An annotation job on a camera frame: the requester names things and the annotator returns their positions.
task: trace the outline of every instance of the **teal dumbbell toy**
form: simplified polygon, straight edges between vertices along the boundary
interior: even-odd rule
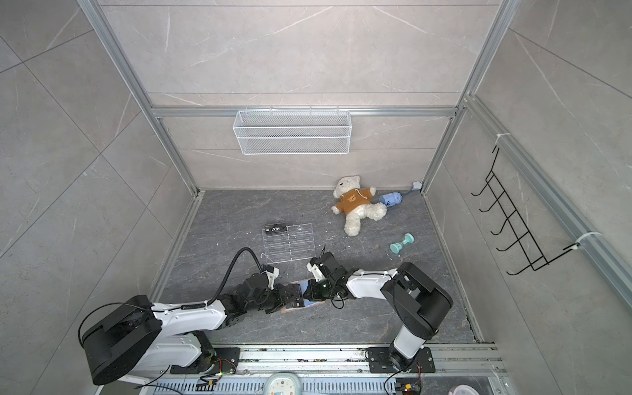
[[[415,241],[415,238],[413,237],[413,235],[410,233],[406,233],[404,235],[404,240],[401,243],[391,244],[391,251],[393,253],[399,253],[406,244],[413,243],[414,241]]]

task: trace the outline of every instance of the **teddy bear's leg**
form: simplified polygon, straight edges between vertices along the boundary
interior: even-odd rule
[[[344,223],[344,232],[348,236],[358,236],[360,233],[360,216],[354,212],[350,212],[347,215],[346,222]]]
[[[367,217],[378,221],[386,215],[386,206],[383,203],[372,204],[367,207]]]

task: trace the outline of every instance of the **robotic arm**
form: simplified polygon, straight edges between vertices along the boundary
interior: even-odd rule
[[[424,342],[434,336],[453,304],[441,287],[409,262],[382,272],[346,270],[331,252],[311,259],[308,270],[314,279],[309,280],[302,295],[299,284],[274,284],[279,270],[259,264],[259,273],[220,295],[243,250],[233,259],[212,299],[165,304],[151,303],[146,295],[138,295],[85,331],[80,344],[93,383],[108,384],[130,372],[138,374],[167,365],[180,373],[206,372],[217,357],[204,331],[234,325],[247,311],[273,313],[286,305],[302,307],[303,299],[387,300],[404,325],[389,347],[388,361],[382,363],[406,370],[420,358]]]

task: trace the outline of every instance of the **teddy bear's head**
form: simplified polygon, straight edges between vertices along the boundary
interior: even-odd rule
[[[354,189],[360,189],[360,176],[342,177],[334,189],[334,198],[338,199],[343,193]]]

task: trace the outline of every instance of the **white zip tie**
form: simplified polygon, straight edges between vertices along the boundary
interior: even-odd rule
[[[494,143],[494,145],[498,145],[498,139],[499,139],[501,136],[506,136],[506,135],[510,135],[510,134],[511,134],[511,133],[498,133],[498,134],[496,135],[496,142]]]
[[[572,246],[572,247],[571,247],[571,249],[572,249],[572,250],[577,250],[577,249],[579,249],[579,244],[580,244],[580,241],[581,241],[583,238],[588,237],[588,236],[590,236],[590,235],[592,235],[592,234],[599,234],[599,235],[603,236],[600,232],[588,232],[588,233],[584,233],[584,234],[583,234],[583,235],[581,235],[581,236],[580,236],[577,240],[575,240],[575,245],[574,245],[574,246]]]

